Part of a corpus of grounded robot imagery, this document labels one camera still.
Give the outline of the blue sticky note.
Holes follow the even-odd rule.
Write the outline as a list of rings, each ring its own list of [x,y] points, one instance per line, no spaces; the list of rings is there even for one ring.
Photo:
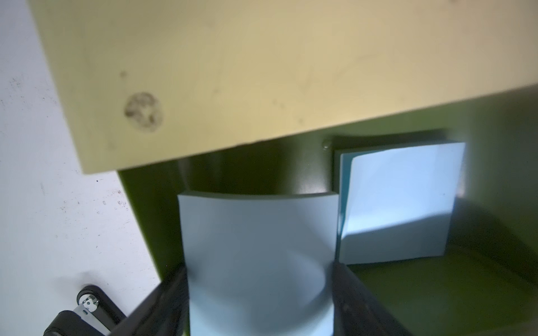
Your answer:
[[[465,149],[446,142],[336,151],[338,261],[443,256]]]
[[[182,193],[192,335],[332,335],[338,196]]]

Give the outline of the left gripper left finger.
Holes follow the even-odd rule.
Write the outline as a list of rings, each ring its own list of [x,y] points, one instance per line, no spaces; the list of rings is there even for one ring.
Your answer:
[[[187,269],[180,264],[110,334],[183,335],[188,317]]]

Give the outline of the green top drawer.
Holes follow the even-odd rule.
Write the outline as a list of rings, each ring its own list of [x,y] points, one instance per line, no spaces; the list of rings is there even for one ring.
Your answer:
[[[177,196],[333,190],[347,149],[466,144],[448,252],[354,273],[415,335],[537,334],[537,87],[124,169],[160,277],[183,261]]]

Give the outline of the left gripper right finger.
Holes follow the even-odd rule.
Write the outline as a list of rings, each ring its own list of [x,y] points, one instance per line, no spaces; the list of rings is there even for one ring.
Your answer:
[[[343,263],[332,265],[331,289],[335,335],[410,335]]]

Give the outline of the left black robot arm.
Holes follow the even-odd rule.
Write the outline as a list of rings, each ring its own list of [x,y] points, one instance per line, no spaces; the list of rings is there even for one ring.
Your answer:
[[[192,330],[187,318],[194,285],[185,265],[126,316],[98,286],[83,288],[73,310],[61,311],[45,335],[183,335]],[[382,306],[352,270],[338,261],[328,280],[333,304],[333,335],[410,335],[410,331]]]

